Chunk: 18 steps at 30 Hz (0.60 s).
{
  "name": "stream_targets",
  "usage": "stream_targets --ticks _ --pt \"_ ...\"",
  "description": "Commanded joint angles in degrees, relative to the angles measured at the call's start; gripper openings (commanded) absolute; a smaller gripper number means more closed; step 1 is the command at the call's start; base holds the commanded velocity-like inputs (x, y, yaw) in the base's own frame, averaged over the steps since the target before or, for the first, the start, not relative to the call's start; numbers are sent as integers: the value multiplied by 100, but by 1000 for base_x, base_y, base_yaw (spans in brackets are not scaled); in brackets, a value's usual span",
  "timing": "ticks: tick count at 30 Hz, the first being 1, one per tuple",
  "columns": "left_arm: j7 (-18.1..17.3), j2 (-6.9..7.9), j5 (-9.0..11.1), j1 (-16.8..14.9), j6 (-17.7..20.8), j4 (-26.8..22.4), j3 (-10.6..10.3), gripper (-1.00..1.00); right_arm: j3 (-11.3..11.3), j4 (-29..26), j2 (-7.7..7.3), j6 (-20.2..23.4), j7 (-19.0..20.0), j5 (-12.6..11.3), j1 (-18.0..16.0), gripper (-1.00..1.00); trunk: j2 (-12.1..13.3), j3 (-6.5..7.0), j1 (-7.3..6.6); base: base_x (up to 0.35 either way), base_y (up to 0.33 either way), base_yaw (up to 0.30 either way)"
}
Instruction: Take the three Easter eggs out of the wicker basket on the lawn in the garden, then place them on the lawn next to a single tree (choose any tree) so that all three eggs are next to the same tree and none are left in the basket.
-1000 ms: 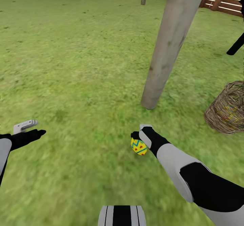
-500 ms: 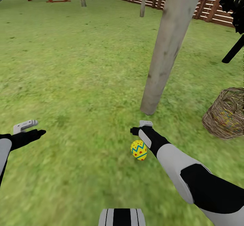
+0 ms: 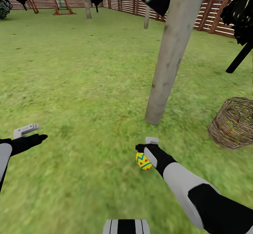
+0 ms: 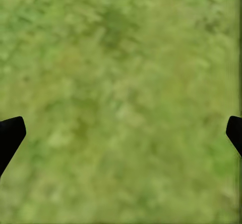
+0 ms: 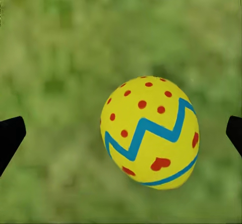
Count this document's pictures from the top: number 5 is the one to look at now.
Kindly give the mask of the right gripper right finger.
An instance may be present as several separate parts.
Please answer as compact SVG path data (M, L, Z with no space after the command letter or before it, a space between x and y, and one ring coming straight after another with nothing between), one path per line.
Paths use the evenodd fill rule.
M231 116L226 129L226 135L242 156L242 118Z

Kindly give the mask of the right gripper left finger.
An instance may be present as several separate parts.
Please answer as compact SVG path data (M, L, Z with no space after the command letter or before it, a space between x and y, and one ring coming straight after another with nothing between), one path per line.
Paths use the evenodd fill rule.
M25 136L23 117L0 122L0 177Z

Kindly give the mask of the easter egg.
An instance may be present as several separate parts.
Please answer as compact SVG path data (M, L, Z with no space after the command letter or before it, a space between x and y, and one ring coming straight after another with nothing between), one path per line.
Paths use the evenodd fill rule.
M103 108L100 131L117 166L149 188L175 189L196 165L197 116L185 93L166 79L140 77L119 87Z

